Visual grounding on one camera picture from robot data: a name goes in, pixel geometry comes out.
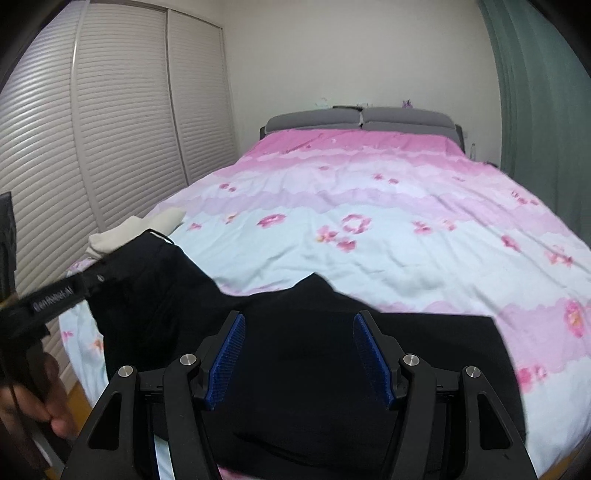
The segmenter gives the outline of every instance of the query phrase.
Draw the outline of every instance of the blue gripper pad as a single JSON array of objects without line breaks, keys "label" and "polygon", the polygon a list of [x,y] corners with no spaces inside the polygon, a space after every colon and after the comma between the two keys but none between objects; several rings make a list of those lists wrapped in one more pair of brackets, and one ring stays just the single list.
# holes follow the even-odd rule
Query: blue gripper pad
[{"label": "blue gripper pad", "polygon": [[353,320],[353,340],[369,383],[376,395],[391,408],[396,396],[392,391],[392,375],[363,317],[358,313]]},{"label": "blue gripper pad", "polygon": [[223,401],[245,336],[246,322],[244,315],[239,314],[209,371],[209,388],[204,399],[208,410],[213,410],[218,403]]}]

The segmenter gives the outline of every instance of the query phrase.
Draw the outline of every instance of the white cloth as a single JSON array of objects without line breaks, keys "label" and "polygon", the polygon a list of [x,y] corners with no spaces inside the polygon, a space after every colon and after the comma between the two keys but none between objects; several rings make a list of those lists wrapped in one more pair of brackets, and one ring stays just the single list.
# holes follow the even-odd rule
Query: white cloth
[{"label": "white cloth", "polygon": [[131,216],[111,230],[94,233],[88,237],[89,246],[86,253],[99,260],[148,229],[170,235],[183,222],[184,215],[185,210],[172,207],[147,218]]}]

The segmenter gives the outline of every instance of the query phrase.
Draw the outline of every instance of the white wall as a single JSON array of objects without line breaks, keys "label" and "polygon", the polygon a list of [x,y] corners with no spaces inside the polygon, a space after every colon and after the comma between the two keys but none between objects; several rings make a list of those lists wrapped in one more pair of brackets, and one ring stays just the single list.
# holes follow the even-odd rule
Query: white wall
[{"label": "white wall", "polygon": [[184,14],[206,20],[218,27],[223,26],[222,0],[140,0],[147,4],[171,8]]},{"label": "white wall", "polygon": [[476,0],[224,0],[239,149],[280,113],[370,103],[447,113],[498,163],[501,105]]}]

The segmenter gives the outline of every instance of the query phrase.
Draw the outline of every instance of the finger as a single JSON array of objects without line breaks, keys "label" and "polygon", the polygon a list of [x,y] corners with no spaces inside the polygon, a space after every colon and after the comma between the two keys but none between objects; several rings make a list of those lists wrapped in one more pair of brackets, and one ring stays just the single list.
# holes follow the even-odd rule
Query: finger
[{"label": "finger", "polygon": [[68,406],[66,389],[59,378],[51,385],[45,405],[51,415],[51,428],[56,435],[62,438],[76,435],[76,422]]},{"label": "finger", "polygon": [[[19,408],[27,417],[31,417],[35,421],[49,421],[51,419],[50,413],[43,405],[43,402],[41,402],[41,400],[39,400],[25,387],[22,385],[15,385],[14,393],[17,398]],[[0,410],[8,412],[16,411],[14,398],[10,388],[8,387],[3,387],[0,389]]]}]

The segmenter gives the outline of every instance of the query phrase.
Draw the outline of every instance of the black gripper frame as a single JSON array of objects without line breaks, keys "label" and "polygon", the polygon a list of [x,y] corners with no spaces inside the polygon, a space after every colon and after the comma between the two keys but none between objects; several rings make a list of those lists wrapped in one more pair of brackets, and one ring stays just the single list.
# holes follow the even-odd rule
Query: black gripper frame
[{"label": "black gripper frame", "polygon": [[[201,412],[209,369],[238,314],[231,312],[220,333],[203,340],[192,364],[181,357],[167,368],[137,373],[127,367],[127,377],[115,375],[74,444],[62,479],[158,480],[150,409],[164,402],[175,479],[220,480]],[[361,315],[391,371],[392,408],[402,412],[380,480],[424,480],[439,401],[455,411],[439,479],[537,478],[517,429],[481,372],[433,368],[422,358],[408,365],[398,342],[380,332],[369,312]],[[483,409],[498,420],[501,434],[481,424]]]},{"label": "black gripper frame", "polygon": [[159,480],[151,406],[162,402],[175,479],[221,480],[201,412],[209,371],[238,315],[230,312],[217,335],[166,368],[122,367],[82,428],[62,480]]},{"label": "black gripper frame", "polygon": [[401,430],[394,429],[381,480],[424,479],[436,402],[449,402],[454,411],[440,479],[537,479],[517,428],[479,369],[442,370],[416,355],[407,357],[407,363],[396,339],[382,334],[369,312],[360,314],[391,372],[396,393],[392,409],[404,416]]}]

